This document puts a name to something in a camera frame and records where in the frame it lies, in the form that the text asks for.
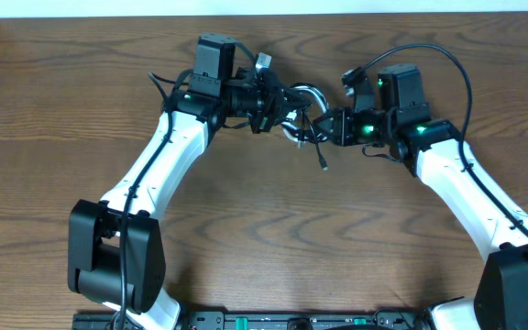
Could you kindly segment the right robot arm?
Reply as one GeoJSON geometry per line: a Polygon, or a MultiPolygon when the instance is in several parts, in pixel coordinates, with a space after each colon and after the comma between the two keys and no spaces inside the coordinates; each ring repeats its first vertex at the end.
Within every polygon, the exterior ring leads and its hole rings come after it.
{"type": "Polygon", "coordinates": [[[343,147],[389,147],[387,159],[444,201],[485,264],[474,297],[429,307],[416,328],[528,329],[528,214],[483,170],[459,130],[432,118],[417,66],[387,67],[376,85],[361,75],[346,89],[352,106],[322,102],[315,131],[343,147]]]}

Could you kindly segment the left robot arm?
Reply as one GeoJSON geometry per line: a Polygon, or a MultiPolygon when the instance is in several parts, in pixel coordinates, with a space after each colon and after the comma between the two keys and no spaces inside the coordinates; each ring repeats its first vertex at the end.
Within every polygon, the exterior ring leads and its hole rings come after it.
{"type": "Polygon", "coordinates": [[[181,313],[166,293],[161,218],[186,171],[229,117],[255,134],[287,125],[310,106],[308,87],[281,82],[265,53],[235,68],[234,38],[203,33],[192,68],[171,81],[149,76],[162,98],[159,123],[127,174],[97,202],[69,215],[68,287],[113,309],[108,329],[173,329],[181,313]]]}

